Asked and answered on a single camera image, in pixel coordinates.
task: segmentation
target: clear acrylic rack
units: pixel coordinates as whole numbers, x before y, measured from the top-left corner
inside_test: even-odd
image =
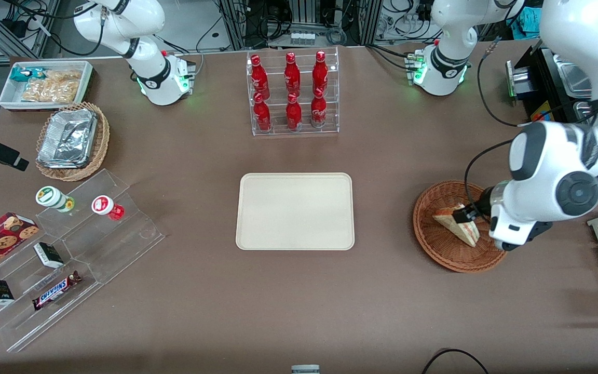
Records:
[[[0,263],[0,279],[7,282],[14,303],[0,305],[0,336],[7,351],[17,352],[161,241],[152,220],[138,209],[128,185],[107,171],[69,192],[75,207],[67,213],[46,209],[36,215],[43,229]],[[107,195],[126,211],[119,221],[91,210],[91,202]],[[64,266],[52,269],[40,262],[34,244],[52,244]],[[52,303],[36,311],[31,301],[77,271],[83,279]]]
[[[325,126],[322,128],[314,128],[310,124],[310,102],[313,100],[313,66],[315,65],[315,54],[319,50],[323,50],[326,54],[326,63],[329,69],[327,74],[328,85],[324,95],[327,102],[327,117]],[[306,48],[292,50],[296,55],[296,64],[301,72],[301,95],[299,96],[299,105],[302,109],[302,129],[299,132],[292,132],[288,130],[288,122],[285,114],[285,107],[288,103],[288,92],[285,88],[285,54],[289,50],[256,50],[249,52],[246,63],[246,78],[248,80],[249,88],[249,107],[251,108],[251,129],[254,136],[258,135],[319,135],[339,132],[340,130],[340,116],[339,116],[339,63],[338,63],[338,49],[332,48]],[[261,65],[266,70],[269,80],[270,97],[266,100],[271,114],[271,131],[260,131],[257,122],[255,121],[255,113],[253,112],[253,94],[255,90],[252,85],[251,72],[251,56],[258,55],[260,57]]]

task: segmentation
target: wicker basket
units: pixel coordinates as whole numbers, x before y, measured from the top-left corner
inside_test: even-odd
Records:
[[[468,186],[474,198],[478,198],[483,192],[478,185],[470,183]],[[487,222],[481,218],[475,221],[481,237],[477,246],[472,248],[432,217],[435,211],[457,204],[468,204],[462,181],[440,182],[425,190],[417,200],[412,215],[415,236],[424,251],[439,265],[461,273],[490,270],[505,258],[506,252],[496,248],[488,236],[490,225]]]
[[[79,109],[90,109],[98,116],[97,133],[93,136],[92,156],[85,168],[81,169],[50,169],[42,166],[36,161],[36,167],[45,177],[52,179],[63,180],[64,182],[75,182],[76,180],[85,179],[93,173],[98,171],[100,165],[105,159],[107,153],[107,142],[110,140],[110,126],[107,123],[107,118],[103,115],[103,112],[98,109],[96,105],[90,104],[89,102],[81,102],[80,104],[73,104],[66,108],[60,109],[62,112],[78,111]],[[45,126],[40,131],[40,137],[36,142],[36,152],[40,152],[40,146],[43,144],[45,139],[45,132],[47,131],[50,119],[45,121]]]

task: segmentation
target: tray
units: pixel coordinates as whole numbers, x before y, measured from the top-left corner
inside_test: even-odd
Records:
[[[354,245],[346,173],[248,173],[241,178],[237,246],[345,251]]]

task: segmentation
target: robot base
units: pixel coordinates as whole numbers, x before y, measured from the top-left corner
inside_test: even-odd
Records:
[[[407,72],[407,81],[411,86],[419,86],[431,95],[446,96],[454,92],[456,87],[463,82],[467,66],[463,67],[460,76],[444,78],[430,61],[430,53],[434,49],[435,45],[429,45],[425,49],[416,50],[415,54],[405,58],[405,67],[412,69]]]
[[[170,105],[193,93],[195,65],[172,55],[166,59],[170,62],[170,73],[158,88],[144,87],[138,78],[142,93],[156,105]]]

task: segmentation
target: aluminum foil container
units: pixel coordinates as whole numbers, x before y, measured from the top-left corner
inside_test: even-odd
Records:
[[[89,109],[53,114],[36,160],[46,168],[84,168],[97,123],[97,114]]]

